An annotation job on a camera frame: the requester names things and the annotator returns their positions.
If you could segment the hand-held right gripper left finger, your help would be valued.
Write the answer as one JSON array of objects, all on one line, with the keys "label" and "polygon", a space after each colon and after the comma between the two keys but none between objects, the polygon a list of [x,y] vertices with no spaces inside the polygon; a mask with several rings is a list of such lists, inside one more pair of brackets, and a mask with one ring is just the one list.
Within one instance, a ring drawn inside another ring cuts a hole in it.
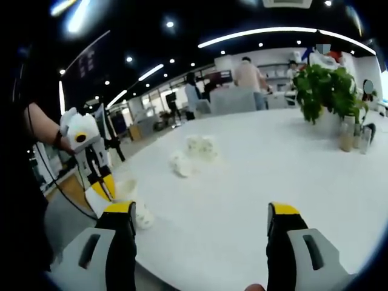
[{"label": "hand-held right gripper left finger", "polygon": [[109,205],[50,272],[59,290],[135,290],[136,202]]}]

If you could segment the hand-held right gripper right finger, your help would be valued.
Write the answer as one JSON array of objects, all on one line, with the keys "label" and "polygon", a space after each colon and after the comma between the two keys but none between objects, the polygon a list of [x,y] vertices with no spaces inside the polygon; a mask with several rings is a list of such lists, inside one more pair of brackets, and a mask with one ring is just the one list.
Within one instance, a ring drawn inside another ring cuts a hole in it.
[{"label": "hand-held right gripper right finger", "polygon": [[267,220],[267,290],[344,290],[356,277],[338,249],[291,205],[271,202]]}]

